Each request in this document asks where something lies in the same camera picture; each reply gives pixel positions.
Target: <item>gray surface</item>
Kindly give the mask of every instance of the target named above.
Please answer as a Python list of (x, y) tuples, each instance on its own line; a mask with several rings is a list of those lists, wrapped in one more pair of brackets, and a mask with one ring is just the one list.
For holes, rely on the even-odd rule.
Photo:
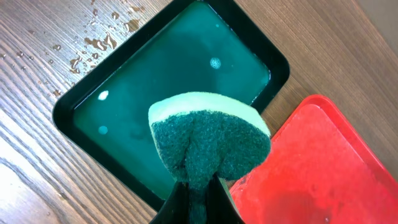
[(398, 55), (398, 0), (357, 0)]

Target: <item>red tray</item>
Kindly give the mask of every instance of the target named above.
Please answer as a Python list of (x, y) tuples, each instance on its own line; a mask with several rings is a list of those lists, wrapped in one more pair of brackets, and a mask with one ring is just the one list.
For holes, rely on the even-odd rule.
[(231, 188), (247, 224), (398, 223), (398, 184), (338, 108), (309, 96)]

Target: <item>bubble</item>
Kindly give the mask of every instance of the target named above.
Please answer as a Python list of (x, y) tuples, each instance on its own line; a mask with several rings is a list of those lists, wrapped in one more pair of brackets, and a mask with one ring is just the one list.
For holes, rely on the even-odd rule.
[(210, 59), (210, 66), (214, 69), (219, 69), (221, 67), (221, 60), (219, 58), (211, 58)]
[(98, 128), (98, 132), (100, 134), (106, 134), (106, 133), (108, 133), (108, 128), (106, 126), (101, 126)]
[(99, 100), (105, 100), (108, 97), (108, 95), (109, 95), (109, 91), (105, 90), (105, 91), (103, 91), (103, 92), (101, 92), (99, 94), (98, 99)]

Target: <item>scouring pad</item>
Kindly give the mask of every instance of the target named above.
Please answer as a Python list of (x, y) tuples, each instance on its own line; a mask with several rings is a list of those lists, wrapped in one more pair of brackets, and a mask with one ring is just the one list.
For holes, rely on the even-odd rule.
[(191, 92), (149, 108), (149, 126), (169, 172), (190, 189), (190, 223), (206, 223), (213, 175), (237, 180), (264, 162), (270, 132), (252, 107), (215, 93)]

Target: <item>wood grain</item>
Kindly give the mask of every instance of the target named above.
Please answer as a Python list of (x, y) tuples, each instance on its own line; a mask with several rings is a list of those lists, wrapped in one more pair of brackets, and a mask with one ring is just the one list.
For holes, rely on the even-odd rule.
[[(104, 40), (109, 32), (120, 46), (134, 33), (124, 23), (142, 26), (168, 2), (0, 0), (0, 223), (147, 223), (155, 215), (56, 130), (51, 110), (113, 51), (85, 38)], [(321, 93), (398, 178), (398, 58), (358, 4), (238, 3), (290, 62), (288, 83), (263, 113), (272, 132), (306, 96)]]

